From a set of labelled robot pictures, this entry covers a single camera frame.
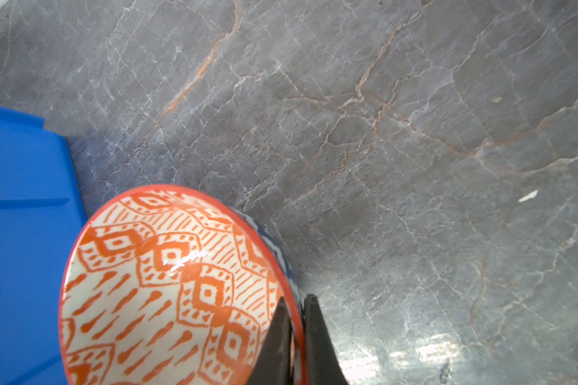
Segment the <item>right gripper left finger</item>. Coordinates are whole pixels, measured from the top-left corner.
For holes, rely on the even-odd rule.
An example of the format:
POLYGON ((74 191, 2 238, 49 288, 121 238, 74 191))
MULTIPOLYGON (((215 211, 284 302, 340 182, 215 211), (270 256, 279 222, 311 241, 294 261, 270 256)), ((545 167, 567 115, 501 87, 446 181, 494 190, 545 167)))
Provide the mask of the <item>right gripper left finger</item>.
POLYGON ((284 298, 276 306, 267 336, 246 385, 292 384, 292 323, 284 298))

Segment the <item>red patterned bowl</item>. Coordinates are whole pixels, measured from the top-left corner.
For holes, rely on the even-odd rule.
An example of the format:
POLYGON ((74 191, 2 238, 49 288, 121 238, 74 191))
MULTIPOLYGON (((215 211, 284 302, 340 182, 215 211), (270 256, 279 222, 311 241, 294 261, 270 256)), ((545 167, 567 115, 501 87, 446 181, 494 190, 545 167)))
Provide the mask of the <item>red patterned bowl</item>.
POLYGON ((303 309, 278 242, 194 189, 123 192, 83 227, 64 271, 59 341, 71 384, 243 384, 287 305, 293 383, 307 383, 303 309))

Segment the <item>blue plastic bin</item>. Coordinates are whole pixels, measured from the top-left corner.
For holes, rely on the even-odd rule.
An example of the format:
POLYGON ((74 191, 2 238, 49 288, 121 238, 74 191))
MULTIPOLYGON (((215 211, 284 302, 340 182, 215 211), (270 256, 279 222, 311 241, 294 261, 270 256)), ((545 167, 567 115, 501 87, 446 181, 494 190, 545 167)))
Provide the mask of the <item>blue plastic bin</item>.
POLYGON ((0 384, 64 384, 59 296, 87 217, 67 141, 0 107, 0 384))

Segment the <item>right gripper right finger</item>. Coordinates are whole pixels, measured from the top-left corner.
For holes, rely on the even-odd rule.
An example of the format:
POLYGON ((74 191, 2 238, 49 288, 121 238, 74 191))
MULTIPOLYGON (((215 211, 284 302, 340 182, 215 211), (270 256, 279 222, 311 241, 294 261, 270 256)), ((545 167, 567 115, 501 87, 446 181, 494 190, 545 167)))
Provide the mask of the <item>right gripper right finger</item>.
POLYGON ((304 327, 308 383, 348 385, 316 295, 308 295, 304 300, 304 327))

